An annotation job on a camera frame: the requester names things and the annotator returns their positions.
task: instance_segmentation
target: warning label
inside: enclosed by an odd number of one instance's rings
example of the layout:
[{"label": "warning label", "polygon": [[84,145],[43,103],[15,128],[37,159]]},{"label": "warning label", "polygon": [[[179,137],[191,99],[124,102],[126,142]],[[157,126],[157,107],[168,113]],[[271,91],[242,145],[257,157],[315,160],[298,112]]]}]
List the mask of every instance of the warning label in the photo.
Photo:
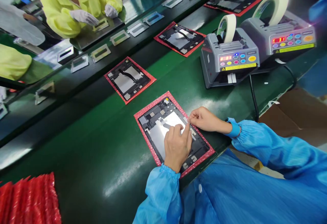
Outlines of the warning label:
[{"label": "warning label", "polygon": [[231,66],[231,67],[223,67],[220,71],[229,71],[229,70],[242,69],[242,68],[248,68],[248,67],[256,67],[256,63]]},{"label": "warning label", "polygon": [[285,49],[280,49],[279,52],[276,51],[276,53],[284,53],[284,52],[308,49],[308,48],[313,48],[313,47],[314,47],[314,44],[300,45],[300,46],[294,46],[294,47],[289,47],[289,48],[285,48]]}]

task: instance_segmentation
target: yellow button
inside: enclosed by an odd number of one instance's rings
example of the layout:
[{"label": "yellow button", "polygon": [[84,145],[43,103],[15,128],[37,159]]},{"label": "yellow button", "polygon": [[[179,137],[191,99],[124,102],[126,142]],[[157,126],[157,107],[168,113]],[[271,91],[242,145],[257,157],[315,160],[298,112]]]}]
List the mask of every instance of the yellow button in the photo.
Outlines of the yellow button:
[{"label": "yellow button", "polygon": [[256,57],[255,57],[254,55],[252,55],[252,56],[250,56],[250,57],[248,58],[248,60],[249,60],[249,61],[255,61],[255,60],[256,60]]},{"label": "yellow button", "polygon": [[303,40],[304,40],[305,42],[312,41],[312,40],[313,40],[313,36],[312,36],[312,35],[305,36]]}]

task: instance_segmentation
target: red anti-static bag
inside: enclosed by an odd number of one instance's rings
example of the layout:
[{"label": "red anti-static bag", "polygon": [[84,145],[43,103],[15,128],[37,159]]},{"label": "red anti-static bag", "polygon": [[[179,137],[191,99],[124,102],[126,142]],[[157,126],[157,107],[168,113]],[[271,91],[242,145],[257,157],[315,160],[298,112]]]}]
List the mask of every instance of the red anti-static bag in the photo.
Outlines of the red anti-static bag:
[{"label": "red anti-static bag", "polygon": [[0,224],[61,224],[54,174],[0,187]]}]

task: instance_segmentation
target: tape roll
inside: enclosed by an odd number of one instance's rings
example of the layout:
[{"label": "tape roll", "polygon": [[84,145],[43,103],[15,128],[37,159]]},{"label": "tape roll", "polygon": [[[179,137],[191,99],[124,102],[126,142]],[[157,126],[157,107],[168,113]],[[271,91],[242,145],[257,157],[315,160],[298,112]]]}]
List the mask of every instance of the tape roll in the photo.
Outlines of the tape roll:
[{"label": "tape roll", "polygon": [[275,8],[272,17],[269,21],[269,25],[277,25],[285,14],[287,5],[289,4],[289,0],[262,0],[252,17],[260,18],[263,11],[271,3],[275,4]]},{"label": "tape roll", "polygon": [[233,41],[233,37],[236,29],[236,16],[234,14],[224,16],[217,30],[217,35],[220,35],[224,39],[224,43],[230,43]]}]

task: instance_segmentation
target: red digital display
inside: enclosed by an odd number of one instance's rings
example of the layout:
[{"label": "red digital display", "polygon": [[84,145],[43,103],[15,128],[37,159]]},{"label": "red digital display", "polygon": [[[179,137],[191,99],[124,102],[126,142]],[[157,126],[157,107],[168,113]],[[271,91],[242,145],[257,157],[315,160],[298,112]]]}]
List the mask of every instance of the red digital display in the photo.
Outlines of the red digital display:
[{"label": "red digital display", "polygon": [[281,37],[281,38],[274,38],[272,40],[272,43],[279,43],[279,42],[284,42],[286,40],[286,37]]},{"label": "red digital display", "polygon": [[226,56],[226,57],[221,57],[220,61],[228,61],[228,60],[231,60],[231,59],[232,59],[232,56],[229,55],[229,56]]}]

